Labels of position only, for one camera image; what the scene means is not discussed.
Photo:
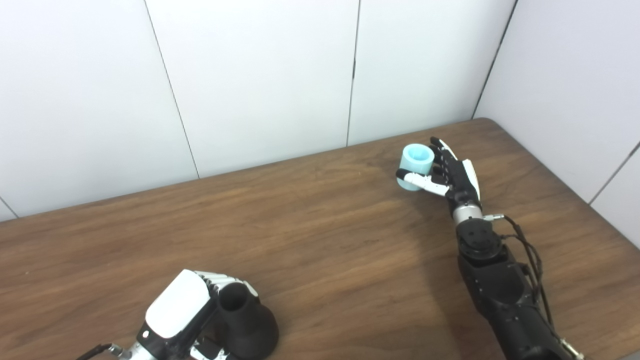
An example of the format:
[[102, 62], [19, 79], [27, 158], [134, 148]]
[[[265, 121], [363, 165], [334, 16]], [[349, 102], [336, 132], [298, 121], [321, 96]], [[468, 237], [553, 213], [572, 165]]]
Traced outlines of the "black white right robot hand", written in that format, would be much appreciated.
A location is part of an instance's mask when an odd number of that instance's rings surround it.
[[400, 165], [396, 178], [411, 189], [446, 198], [451, 210], [467, 205], [481, 208], [478, 178], [471, 160], [460, 161], [439, 137], [430, 137], [428, 149], [433, 153], [428, 173], [422, 174], [418, 170], [410, 170], [409, 165]]

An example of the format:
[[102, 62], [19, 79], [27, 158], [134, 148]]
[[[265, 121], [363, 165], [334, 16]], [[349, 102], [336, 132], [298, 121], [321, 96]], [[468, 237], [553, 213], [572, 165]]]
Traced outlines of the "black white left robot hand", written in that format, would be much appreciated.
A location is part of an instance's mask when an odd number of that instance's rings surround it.
[[244, 280], [215, 272], [183, 269], [146, 310], [144, 323], [131, 346], [131, 360], [226, 360], [230, 350], [214, 344], [205, 353], [202, 337], [219, 309], [226, 287], [242, 286], [247, 298], [259, 302], [259, 294]]

